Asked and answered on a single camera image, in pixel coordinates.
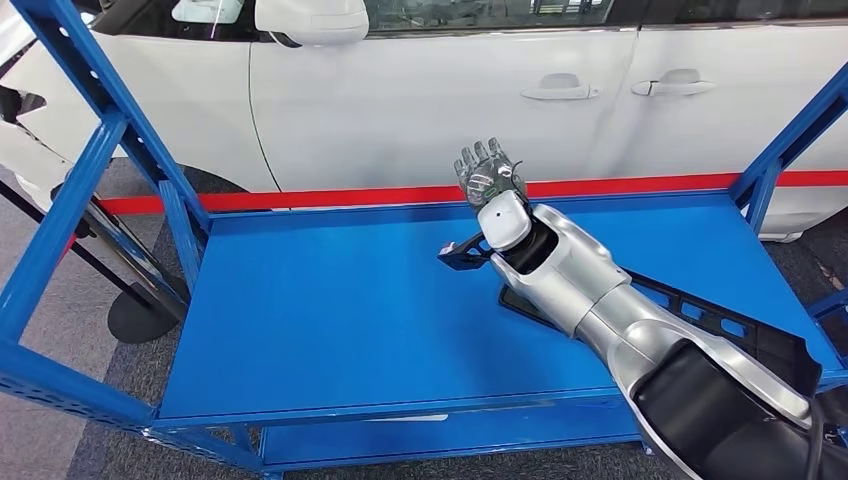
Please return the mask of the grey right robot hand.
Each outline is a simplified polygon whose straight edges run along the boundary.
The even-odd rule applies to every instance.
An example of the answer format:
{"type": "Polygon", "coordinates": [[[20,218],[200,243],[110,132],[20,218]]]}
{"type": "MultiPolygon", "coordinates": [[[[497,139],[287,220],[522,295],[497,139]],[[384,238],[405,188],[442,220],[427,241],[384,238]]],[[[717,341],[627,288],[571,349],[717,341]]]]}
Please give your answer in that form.
{"type": "Polygon", "coordinates": [[[520,162],[513,162],[496,137],[484,145],[476,141],[471,148],[464,147],[453,167],[466,201],[479,212],[496,196],[514,191],[527,203],[526,182],[516,173],[520,162]]]}

